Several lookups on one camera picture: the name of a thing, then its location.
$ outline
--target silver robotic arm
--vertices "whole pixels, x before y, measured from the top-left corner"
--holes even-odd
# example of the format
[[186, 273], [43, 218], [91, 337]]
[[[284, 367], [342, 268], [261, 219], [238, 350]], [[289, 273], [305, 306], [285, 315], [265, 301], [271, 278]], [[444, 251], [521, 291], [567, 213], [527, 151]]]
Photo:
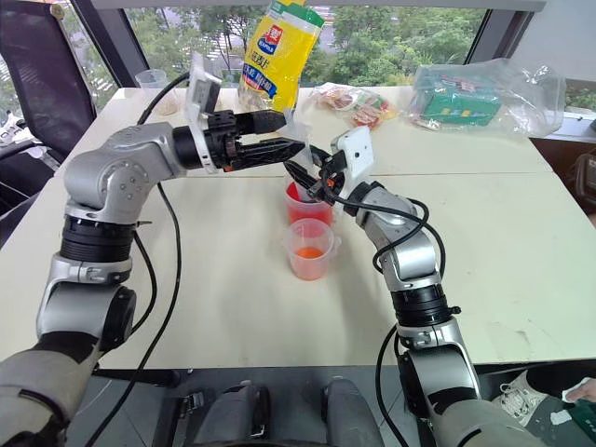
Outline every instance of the silver robotic arm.
[[279, 129], [282, 114], [223, 111], [197, 120], [195, 133], [166, 123], [122, 129], [68, 166], [61, 249], [37, 314], [39, 342], [0, 363], [0, 445], [61, 445], [98, 360], [129, 338], [136, 295], [122, 283], [156, 184], [201, 168], [204, 151], [211, 169], [230, 171], [285, 161], [304, 148], [284, 138], [239, 142]]
[[[381, 250], [415, 232], [418, 222], [382, 211], [417, 216], [411, 200], [391, 194], [380, 183], [363, 180], [372, 163], [372, 156], [367, 154], [371, 147], [366, 128], [338, 137], [332, 144], [332, 156], [315, 157], [321, 162], [319, 182], [308, 179], [291, 162], [286, 166], [312, 197], [331, 196], [330, 203], [355, 217], [357, 225]], [[461, 310], [447, 305], [435, 248], [427, 234], [413, 233], [385, 251], [379, 261], [398, 321], [400, 347], [396, 346], [396, 356], [406, 401], [412, 413], [428, 421], [437, 444], [542, 446], [508, 414], [481, 399], [478, 377], [454, 317]]]

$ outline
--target plastic bag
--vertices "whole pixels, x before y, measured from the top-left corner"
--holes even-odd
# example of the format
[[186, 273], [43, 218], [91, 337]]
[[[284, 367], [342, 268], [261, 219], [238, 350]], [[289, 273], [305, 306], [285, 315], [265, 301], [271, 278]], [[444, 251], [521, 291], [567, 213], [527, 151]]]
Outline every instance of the plastic bag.
[[311, 97], [317, 103], [327, 104], [333, 110], [345, 113], [354, 127], [368, 126], [374, 129], [397, 114], [397, 109], [389, 101], [365, 88], [328, 82], [314, 88]]
[[249, 108], [278, 112], [293, 108], [300, 74], [323, 23], [311, 9], [273, 0], [246, 51], [240, 101]]
[[565, 80], [547, 66], [534, 73], [509, 59], [421, 66], [413, 90], [407, 116], [429, 129], [543, 137], [562, 125]]

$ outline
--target orange liquid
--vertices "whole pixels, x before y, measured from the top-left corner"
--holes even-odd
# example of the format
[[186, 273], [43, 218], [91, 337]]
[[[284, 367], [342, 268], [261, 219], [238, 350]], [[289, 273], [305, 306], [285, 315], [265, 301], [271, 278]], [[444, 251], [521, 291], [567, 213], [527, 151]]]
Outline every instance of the orange liquid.
[[304, 247], [295, 252], [301, 258], [315, 259], [323, 255], [323, 252], [315, 247]]

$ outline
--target black cable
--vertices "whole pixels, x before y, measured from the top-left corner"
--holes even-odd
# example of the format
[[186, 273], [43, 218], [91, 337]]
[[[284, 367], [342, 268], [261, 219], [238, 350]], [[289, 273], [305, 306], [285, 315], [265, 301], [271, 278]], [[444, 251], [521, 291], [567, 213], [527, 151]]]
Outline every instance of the black cable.
[[[410, 219], [411, 221], [416, 222], [418, 224], [422, 223], [423, 225], [420, 227], [420, 230], [422, 229], [422, 227], [424, 227], [425, 229], [428, 230], [428, 232], [430, 232], [430, 234], [435, 238], [435, 240], [437, 240], [437, 245], [439, 246], [439, 253], [440, 253], [439, 272], [440, 272], [441, 277], [443, 277], [443, 275], [445, 274], [445, 263], [446, 263], [445, 246], [443, 244], [442, 239], [440, 238], [439, 233], [437, 232], [437, 230], [435, 230], [432, 227], [432, 225], [430, 223], [425, 223], [423, 219], [420, 219], [419, 217], [414, 216], [413, 214], [411, 214], [409, 212], [395, 210], [393, 208], [388, 208], [388, 207], [379, 207], [377, 205], [371, 205], [368, 203], [357, 202], [354, 200], [347, 200], [345, 198], [339, 197], [329, 187], [329, 184], [328, 184], [329, 176], [328, 176], [327, 170], [325, 170], [325, 169], [321, 170], [320, 179], [321, 179], [321, 183], [322, 183], [323, 191], [324, 191], [325, 195], [336, 202], [339, 202], [343, 205], [347, 205], [348, 207], [352, 207], [352, 208], [361, 208], [363, 210], [386, 212], [387, 214], [394, 214], [396, 216], [400, 216], [405, 219]], [[414, 230], [411, 231], [406, 236], [412, 237], [413, 235], [415, 235], [418, 231], [420, 231], [420, 230], [416, 230], [416, 228], [418, 228], [419, 226], [420, 225], [417, 225], [414, 228]], [[383, 247], [381, 250], [384, 251], [385, 249], [388, 250], [387, 247]]]
[[169, 320], [171, 319], [171, 316], [174, 312], [174, 307], [176, 305], [176, 301], [178, 300], [178, 290], [180, 289], [180, 276], [181, 276], [182, 268], [183, 268], [180, 226], [178, 225], [178, 218], [176, 217], [176, 213], [174, 212], [174, 209], [171, 207], [168, 197], [166, 196], [166, 193], [164, 192], [164, 189], [161, 186], [161, 183], [157, 184], [157, 189], [159, 190], [159, 194], [161, 195], [161, 198], [164, 200], [164, 203], [166, 204], [166, 207], [168, 208], [169, 215], [171, 216], [171, 220], [174, 223], [174, 231], [176, 233], [176, 284], [174, 284], [174, 292], [171, 297], [171, 302], [169, 303], [168, 313], [166, 314], [166, 317], [164, 318], [163, 322], [161, 323], [161, 327], [159, 328], [159, 331], [157, 331], [157, 334], [154, 337], [153, 341], [151, 342], [151, 344], [145, 351], [145, 354], [142, 357], [141, 363], [139, 363], [139, 366], [137, 367], [135, 372], [132, 374], [132, 377], [130, 377], [130, 381], [129, 381], [129, 385], [127, 386], [127, 389], [124, 391], [124, 393], [122, 394], [122, 396], [120, 397], [118, 402], [115, 404], [112, 411], [107, 416], [105, 416], [105, 418], [103, 419], [100, 426], [97, 427], [97, 429], [95, 430], [95, 432], [93, 433], [91, 438], [89, 438], [89, 440], [86, 444], [87, 447], [91, 447], [97, 441], [97, 439], [102, 435], [102, 432], [105, 430], [105, 428], [108, 426], [108, 424], [110, 424], [110, 422], [112, 421], [114, 416], [118, 413], [118, 411], [124, 404], [125, 400], [128, 398], [130, 392], [132, 391], [132, 388], [134, 388], [135, 384], [137, 383], [139, 374], [145, 367], [145, 364], [147, 363], [147, 360], [153, 353], [153, 350], [156, 348], [156, 345], [159, 342], [159, 339], [161, 338], [164, 331], [168, 327]]
[[[435, 230], [435, 228], [433, 228], [433, 226], [430, 223], [428, 223], [429, 211], [428, 211], [428, 207], [426, 204], [424, 204], [423, 202], [421, 202], [419, 200], [415, 200], [415, 199], [411, 199], [411, 198], [408, 199], [414, 205], [416, 205], [422, 209], [423, 217], [422, 217], [422, 219], [420, 219], [419, 217], [414, 216], [413, 214], [411, 214], [409, 212], [395, 210], [395, 209], [388, 208], [388, 207], [379, 207], [376, 205], [370, 205], [367, 203], [357, 202], [354, 200], [348, 200], [348, 199], [339, 197], [338, 195], [336, 195], [333, 192], [333, 190], [329, 186], [329, 183], [328, 183], [329, 177], [328, 177], [327, 170], [323, 169], [321, 171], [320, 177], [321, 177], [321, 183], [322, 183], [323, 191], [324, 191], [325, 195], [327, 197], [333, 199], [336, 202], [347, 205], [348, 207], [360, 208], [363, 210], [371, 210], [371, 211], [378, 211], [378, 212], [386, 212], [388, 214], [398, 215], [400, 217], [409, 219], [409, 220], [417, 223], [417, 226], [412, 231], [410, 231], [407, 235], [400, 237], [399, 239], [391, 242], [390, 244], [387, 244], [386, 246], [379, 249], [374, 254], [374, 256], [372, 258], [372, 265], [374, 265], [374, 268], [379, 273], [383, 273], [383, 267], [378, 263], [378, 261], [379, 261], [379, 258], [384, 253], [386, 253], [387, 251], [393, 250], [399, 244], [410, 239], [411, 237], [413, 237], [414, 235], [416, 235], [417, 233], [422, 231], [423, 228], [425, 228], [430, 232], [430, 234], [432, 234], [432, 236], [437, 241], [437, 245], [439, 246], [439, 253], [440, 253], [439, 271], [440, 271], [441, 277], [443, 277], [443, 275], [445, 274], [445, 264], [446, 264], [445, 246], [444, 246], [443, 241], [440, 238], [440, 235], [437, 232], [437, 230]], [[377, 356], [376, 366], [374, 369], [374, 390], [376, 393], [376, 401], [379, 406], [379, 409], [381, 410], [381, 414], [385, 418], [387, 425], [391, 429], [391, 432], [396, 437], [396, 439], [400, 443], [401, 447], [408, 447], [408, 443], [401, 435], [400, 430], [395, 425], [395, 422], [393, 422], [393, 419], [391, 419], [391, 416], [389, 415], [389, 412], [387, 411], [387, 408], [385, 406], [385, 401], [383, 400], [383, 393], [381, 392], [381, 367], [383, 365], [383, 357], [385, 356], [385, 351], [386, 351], [387, 345], [389, 344], [389, 341], [391, 340], [391, 337], [394, 334], [396, 335], [396, 343], [398, 342], [399, 337], [397, 336], [396, 332], [397, 332], [397, 327], [396, 326], [391, 327], [391, 329], [389, 330], [389, 332], [387, 333], [387, 335], [385, 337], [385, 340], [383, 340], [383, 343], [381, 344], [381, 348], [379, 349], [379, 354]]]
[[[167, 86], [165, 86], [159, 93], [157, 93], [157, 96], [149, 103], [147, 108], [143, 111], [141, 117], [139, 118], [139, 121], [137, 122], [137, 125], [144, 124], [145, 121], [147, 120], [147, 117], [151, 114], [153, 109], [156, 107], [156, 104], [159, 102], [159, 100], [161, 100], [164, 96], [166, 96], [166, 94], [170, 90], [172, 90], [174, 87], [176, 87], [178, 84], [182, 83], [185, 79], [188, 79], [188, 77], [189, 77], [188, 73], [181, 74], [176, 79], [171, 81]], [[176, 237], [176, 283], [174, 284], [174, 292], [172, 293], [171, 301], [169, 303], [168, 313], [166, 314], [166, 317], [164, 318], [163, 322], [161, 323], [161, 326], [159, 327], [159, 330], [157, 331], [157, 334], [154, 337], [153, 341], [151, 342], [151, 344], [145, 351], [144, 355], [142, 356], [141, 363], [139, 363], [139, 366], [132, 374], [132, 377], [130, 377], [130, 381], [129, 381], [127, 388], [124, 390], [124, 393], [122, 393], [122, 396], [120, 396], [120, 399], [115, 404], [112, 411], [109, 412], [107, 416], [105, 416], [105, 418], [102, 420], [102, 422], [97, 427], [95, 432], [91, 435], [91, 437], [85, 444], [86, 447], [91, 447], [97, 441], [97, 439], [102, 435], [102, 432], [105, 430], [106, 427], [108, 427], [110, 422], [112, 422], [112, 419], [114, 419], [114, 416], [116, 416], [116, 414], [118, 413], [120, 408], [122, 408], [122, 405], [124, 404], [126, 399], [129, 397], [130, 392], [132, 391], [132, 388], [134, 388], [134, 386], [137, 383], [139, 374], [144, 369], [145, 365], [147, 364], [147, 361], [151, 357], [151, 354], [153, 354], [153, 351], [156, 348], [157, 343], [159, 342], [159, 340], [161, 339], [161, 336], [163, 335], [164, 331], [168, 327], [169, 320], [171, 319], [171, 316], [174, 312], [174, 307], [176, 306], [176, 301], [178, 300], [178, 291], [180, 289], [180, 277], [181, 277], [182, 269], [183, 269], [183, 256], [182, 256], [182, 243], [181, 243], [181, 237], [180, 237], [180, 226], [178, 224], [178, 217], [176, 216], [176, 212], [174, 212], [174, 208], [169, 203], [168, 196], [166, 196], [166, 192], [164, 191], [161, 183], [157, 184], [157, 189], [159, 190], [159, 194], [161, 195], [161, 198], [163, 199], [164, 204], [166, 205], [166, 208], [168, 209], [171, 220], [174, 224], [174, 232], [175, 232], [175, 237]], [[137, 240], [137, 239], [135, 239], [135, 240], [137, 241], [137, 244], [139, 245], [139, 250], [140, 250], [142, 247], [142, 244], [139, 244], [140, 240]], [[143, 254], [143, 251], [144, 251], [144, 247], [142, 250], [142, 256], [143, 256], [143, 259], [145, 259], [145, 255], [147, 255], [147, 253], [145, 252], [145, 254]], [[151, 263], [147, 263], [147, 269], [149, 269], [151, 272], [153, 270], [153, 268], [150, 269], [149, 268], [150, 265], [151, 265]]]
[[389, 412], [387, 411], [387, 408], [385, 406], [385, 402], [383, 401], [383, 393], [381, 393], [381, 366], [383, 365], [383, 357], [385, 356], [387, 345], [389, 344], [391, 337], [394, 333], [396, 333], [396, 331], [397, 327], [392, 326], [387, 335], [385, 336], [385, 340], [383, 340], [383, 343], [381, 344], [379, 355], [376, 358], [376, 367], [374, 368], [374, 391], [376, 393], [376, 401], [379, 405], [379, 409], [381, 410], [381, 414], [385, 418], [387, 425], [389, 426], [395, 437], [398, 439], [398, 442], [400, 443], [401, 447], [408, 447], [408, 443], [401, 435], [400, 429], [395, 425], [393, 419], [391, 419], [391, 416], [389, 415]]
[[153, 109], [155, 109], [157, 103], [160, 102], [161, 99], [164, 96], [166, 96], [170, 90], [172, 90], [178, 84], [181, 84], [183, 81], [185, 81], [189, 77], [190, 77], [190, 74], [188, 72], [182, 73], [176, 79], [174, 79], [169, 84], [167, 84], [165, 87], [163, 87], [163, 89], [159, 93], [157, 93], [157, 96], [155, 96], [153, 98], [153, 100], [151, 102], [149, 102], [149, 105], [147, 106], [147, 108], [142, 112], [142, 115], [139, 118], [139, 121], [137, 121], [137, 125], [145, 124], [145, 121], [147, 121], [147, 118], [149, 117], [151, 112], [153, 112]]
[[147, 250], [141, 242], [141, 238], [139, 237], [138, 231], [135, 231], [132, 236], [134, 237], [134, 241], [136, 242], [137, 247], [139, 247], [142, 259], [144, 260], [145, 265], [147, 266], [147, 271], [149, 272], [149, 278], [151, 279], [151, 300], [149, 300], [149, 305], [145, 309], [144, 314], [142, 314], [141, 319], [139, 319], [139, 321], [137, 321], [137, 324], [135, 324], [132, 327], [132, 332], [130, 333], [131, 335], [135, 333], [142, 326], [142, 324], [149, 318], [151, 312], [153, 311], [153, 308], [156, 305], [157, 299], [156, 271], [153, 268], [153, 264], [151, 264], [151, 258], [149, 258], [149, 254], [147, 253]]
[[419, 231], [422, 230], [422, 228], [425, 226], [425, 224], [428, 222], [428, 217], [430, 217], [430, 211], [428, 210], [428, 206], [421, 202], [420, 200], [416, 200], [415, 198], [408, 198], [408, 200], [410, 200], [414, 205], [419, 206], [420, 208], [422, 208], [423, 211], [423, 216], [422, 216], [422, 220], [421, 222], [414, 227], [414, 229], [409, 232], [407, 235], [400, 237], [397, 240], [394, 240], [393, 242], [391, 242], [390, 244], [385, 245], [383, 248], [379, 249], [377, 251], [377, 253], [374, 254], [373, 258], [372, 258], [372, 266], [376, 269], [377, 272], [379, 273], [383, 273], [383, 267], [379, 264], [379, 258], [381, 256], [383, 256], [383, 254], [387, 253], [390, 250], [395, 249], [399, 244], [402, 244], [403, 242], [405, 242], [406, 240], [414, 237]]

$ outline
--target white sneaker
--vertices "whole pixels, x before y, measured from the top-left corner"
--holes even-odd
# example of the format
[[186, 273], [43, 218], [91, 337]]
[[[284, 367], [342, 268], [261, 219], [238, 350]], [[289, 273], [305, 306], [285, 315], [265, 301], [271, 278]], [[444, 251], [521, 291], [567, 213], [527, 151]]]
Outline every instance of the white sneaker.
[[501, 392], [503, 394], [493, 399], [493, 404], [505, 410], [522, 427], [528, 425], [532, 414], [547, 396], [528, 384], [526, 374], [527, 371], [524, 371], [513, 382], [502, 384]]

